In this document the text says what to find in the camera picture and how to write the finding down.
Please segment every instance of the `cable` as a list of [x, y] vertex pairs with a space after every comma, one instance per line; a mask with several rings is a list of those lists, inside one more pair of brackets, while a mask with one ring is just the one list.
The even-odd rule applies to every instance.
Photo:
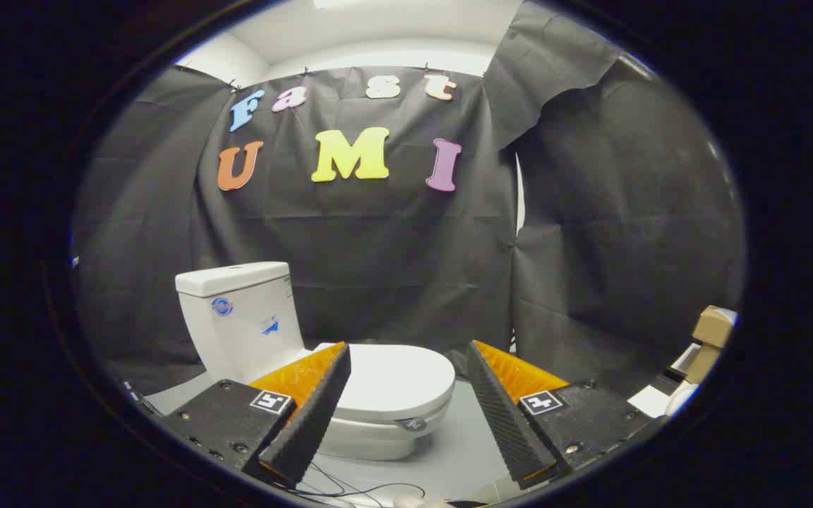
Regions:
[[338, 494], [316, 494], [316, 492], [306, 492], [306, 491], [299, 490], [299, 489], [287, 488], [286, 486], [281, 485], [281, 483], [275, 482], [275, 486], [277, 486], [277, 488], [280, 488], [280, 489], [282, 489], [284, 491], [290, 492], [291, 494], [322, 495], [322, 496], [325, 496], [325, 497], [343, 497], [345, 495], [366, 494], [366, 492], [372, 492], [373, 490], [378, 490], [378, 489], [381, 489], [381, 488], [389, 488], [391, 485], [409, 485], [409, 486], [411, 486], [411, 488], [417, 488], [420, 491], [422, 491], [422, 497], [426, 497], [426, 489], [420, 488], [420, 486], [416, 485], [415, 483], [404, 483], [404, 482], [382, 483], [382, 485], [377, 485], [377, 486], [374, 486], [374, 488], [365, 489], [365, 490], [361, 490], [361, 491], [339, 492]]
[[[354, 487], [354, 486], [350, 485], [348, 482], [345, 482], [345, 481], [343, 481], [343, 480], [341, 480], [341, 479], [339, 479], [339, 478], [338, 478], [338, 480], [339, 480], [339, 481], [341, 481], [341, 483], [338, 483], [337, 481], [335, 481], [335, 477], [334, 477], [334, 476], [331, 476], [331, 475], [329, 475], [329, 473], [326, 473], [325, 471], [323, 471], [323, 470], [322, 470], [322, 469], [319, 467], [319, 465], [318, 465], [317, 463], [314, 463], [314, 462], [313, 462], [313, 463], [312, 463], [312, 466], [314, 466], [314, 467], [315, 467], [317, 470], [319, 470], [319, 472], [320, 472], [320, 473], [322, 473], [323, 475], [327, 476], [327, 477], [328, 477], [328, 479], [329, 479], [330, 481], [335, 482], [335, 485], [338, 485], [338, 486], [339, 486], [339, 488], [341, 488], [341, 492], [343, 492], [343, 491], [344, 491], [344, 488], [341, 486], [341, 483], [343, 483], [343, 485], [347, 485], [347, 486], [349, 486], [349, 488], [351, 488], [351, 489], [355, 489], [355, 487]], [[372, 497], [371, 495], [368, 495], [368, 494], [363, 494], [363, 495], [365, 495], [367, 498], [372, 499], [372, 501], [374, 501], [374, 503], [378, 505], [378, 508], [386, 508], [384, 505], [381, 505], [381, 502], [380, 502], [380, 501], [378, 501], [378, 499], [375, 499], [375, 498], [374, 498], [374, 497]]]
[[[325, 494], [325, 492], [322, 492], [322, 491], [320, 491], [320, 490], [319, 490], [319, 489], [317, 489], [317, 488], [314, 488], [314, 486], [309, 485], [309, 483], [307, 483], [307, 482], [300, 482], [300, 483], [303, 483], [303, 485], [306, 485], [306, 486], [307, 486], [307, 488], [313, 489], [313, 490], [318, 491], [318, 492], [306, 492], [306, 491], [302, 491], [302, 492], [303, 492], [303, 494], [302, 494], [302, 495], [297, 494], [297, 492], [290, 492], [290, 494], [293, 494], [293, 495], [295, 495], [295, 496], [297, 496], [297, 497], [300, 497], [300, 498], [302, 498], [302, 499], [307, 499], [307, 500], [309, 500], [309, 501], [318, 502], [318, 504], [324, 504], [325, 506], [332, 506], [333, 508], [341, 508], [341, 507], [339, 507], [339, 506], [337, 506], [337, 505], [334, 505], [334, 504], [329, 504], [329, 502], [321, 502], [321, 501], [319, 501], [319, 500], [317, 500], [317, 499], [312, 499], [312, 498], [306, 497], [307, 495], [313, 495], [313, 496], [316, 496], [316, 497], [325, 497], [325, 496], [329, 496], [329, 495]], [[373, 498], [372, 496], [370, 496], [370, 495], [368, 495], [368, 494], [365, 494], [365, 496], [366, 496], [366, 497], [368, 497], [368, 498], [370, 498], [370, 499], [372, 499], [372, 501], [375, 501], [375, 498]], [[352, 504], [353, 506], [362, 506], [363, 508], [375, 508], [375, 506], [372, 506], [372, 505], [370, 505], [370, 504], [359, 504], [358, 502], [352, 502], [352, 501], [346, 501], [346, 502], [348, 502], [348, 504]], [[381, 508], [393, 508], [393, 507], [381, 505]]]

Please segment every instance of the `black fabric backdrop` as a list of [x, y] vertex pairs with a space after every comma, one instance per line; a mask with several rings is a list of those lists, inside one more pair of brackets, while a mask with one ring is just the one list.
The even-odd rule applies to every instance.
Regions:
[[641, 64], [547, 12], [522, 4], [485, 73], [487, 90], [519, 103], [493, 113], [525, 192], [517, 355], [630, 397], [691, 343], [706, 306], [737, 308], [742, 217], [697, 113]]
[[195, 71], [156, 78], [103, 139], [78, 193], [81, 322], [104, 364], [147, 393], [204, 371], [174, 276], [191, 269], [193, 180], [230, 91]]
[[[78, 200], [74, 251], [91, 341], [144, 393], [203, 372], [174, 275], [291, 266], [307, 347], [415, 344], [464, 372], [471, 339], [569, 380], [638, 392], [682, 353], [704, 306], [736, 308], [745, 242], [721, 148], [683, 100], [596, 33], [522, 4], [484, 78], [336, 68], [237, 93], [168, 70], [117, 121]], [[400, 94], [369, 99], [372, 76]], [[303, 85], [302, 106], [271, 112]], [[230, 106], [265, 90], [229, 132]], [[323, 130], [390, 130], [380, 180], [314, 183]], [[435, 138], [462, 146], [456, 191], [426, 186]], [[216, 184], [219, 152], [262, 141], [251, 180]], [[515, 155], [525, 226], [517, 237]]]
[[[510, 251], [516, 231], [516, 167], [497, 151], [481, 79], [447, 72], [452, 100], [423, 90], [422, 68], [337, 68], [268, 81], [251, 121], [229, 132], [230, 113], [210, 134], [194, 199], [194, 268], [259, 260], [290, 264], [303, 340], [415, 344], [464, 372], [465, 345], [510, 340]], [[400, 78], [400, 94], [369, 99], [372, 76]], [[274, 113], [274, 98], [304, 86], [302, 106]], [[314, 183], [315, 135], [341, 130], [351, 144], [371, 126], [390, 130], [385, 179], [337, 176]], [[452, 193], [426, 185], [432, 142], [462, 146]], [[260, 140], [251, 182], [224, 192], [219, 152]], [[243, 164], [235, 161], [235, 173]]]
[[[507, 348], [515, 159], [494, 148], [480, 78], [448, 72], [457, 87], [443, 101], [425, 93], [425, 74], [338, 68], [229, 97], [209, 78], [208, 91], [191, 89], [190, 80], [203, 77], [173, 68], [136, 101], [94, 160], [75, 222], [90, 338], [116, 375], [153, 393], [202, 373], [174, 275], [259, 260], [290, 264], [307, 347], [421, 345], [441, 351], [459, 373], [470, 339]], [[377, 75], [400, 78], [400, 94], [366, 97]], [[306, 103], [271, 110], [279, 93], [300, 85]], [[159, 95], [166, 89], [174, 93]], [[164, 102], [200, 89], [189, 103]], [[229, 132], [230, 106], [256, 90], [265, 96], [253, 118]], [[352, 143], [371, 126], [390, 130], [390, 176], [311, 180], [316, 134], [339, 129]], [[436, 138], [462, 146], [452, 193], [426, 185]], [[256, 140], [265, 144], [251, 180], [220, 190], [219, 152]], [[244, 158], [241, 149], [235, 174]]]

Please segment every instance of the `foam letter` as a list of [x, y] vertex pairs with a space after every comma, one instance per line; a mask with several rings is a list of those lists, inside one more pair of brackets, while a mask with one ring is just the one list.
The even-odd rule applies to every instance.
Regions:
[[455, 89], [456, 83], [453, 83], [447, 76], [441, 74], [426, 74], [428, 83], [426, 83], [426, 93], [435, 99], [450, 100], [454, 99], [449, 93], [445, 92], [445, 87]]
[[278, 96], [277, 102], [272, 106], [275, 113], [284, 111], [288, 107], [297, 107], [306, 102], [306, 87], [293, 87]]
[[253, 118], [251, 113], [255, 111], [255, 107], [259, 105], [259, 99], [264, 95], [265, 90], [257, 90], [251, 96], [231, 106], [231, 112], [234, 115], [234, 121], [231, 125], [232, 132]]
[[436, 191], [452, 192], [456, 189], [454, 161], [457, 159], [457, 154], [462, 152], [462, 147], [441, 138], [435, 139], [433, 144], [438, 147], [438, 155], [435, 156], [435, 169], [432, 170], [432, 176], [426, 178], [426, 185]]
[[232, 147], [222, 150], [222, 153], [219, 154], [219, 176], [217, 177], [219, 189], [232, 191], [245, 186], [246, 182], [249, 182], [249, 178], [253, 176], [255, 155], [258, 154], [261, 147], [262, 141], [254, 141], [244, 145], [243, 149], [246, 151], [246, 158], [243, 163], [243, 171], [238, 176], [232, 176], [231, 174], [234, 171], [234, 159], [240, 148]]
[[349, 178], [357, 161], [357, 178], [387, 178], [385, 138], [389, 132], [386, 128], [367, 128], [359, 134], [352, 147], [339, 130], [319, 132], [315, 135], [319, 142], [319, 165], [313, 173], [313, 182], [330, 182], [335, 179], [337, 175], [332, 169], [332, 161], [344, 179]]
[[397, 76], [375, 76], [368, 81], [366, 95], [370, 99], [389, 99], [400, 95], [400, 78]]

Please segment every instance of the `white toilet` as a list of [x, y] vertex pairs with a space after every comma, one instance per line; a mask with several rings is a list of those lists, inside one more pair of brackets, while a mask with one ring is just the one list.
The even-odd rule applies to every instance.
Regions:
[[[313, 353], [303, 347], [287, 263], [178, 274], [175, 287], [212, 379], [248, 384]], [[416, 448], [417, 437], [441, 423], [454, 391], [454, 366], [421, 347], [347, 343], [351, 376], [318, 451], [348, 459], [403, 459]], [[330, 345], [319, 344], [316, 351]]]

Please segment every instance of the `cardboard box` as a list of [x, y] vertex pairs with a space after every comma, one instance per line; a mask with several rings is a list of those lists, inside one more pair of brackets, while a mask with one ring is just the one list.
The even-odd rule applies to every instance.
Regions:
[[686, 369], [686, 380], [700, 384], [720, 356], [720, 350], [726, 345], [726, 339], [733, 330], [736, 313], [716, 306], [704, 309], [694, 326], [692, 337], [701, 341], [701, 349]]
[[694, 326], [692, 337], [716, 348], [723, 348], [726, 338], [736, 321], [736, 313], [731, 310], [709, 306], [701, 313]]

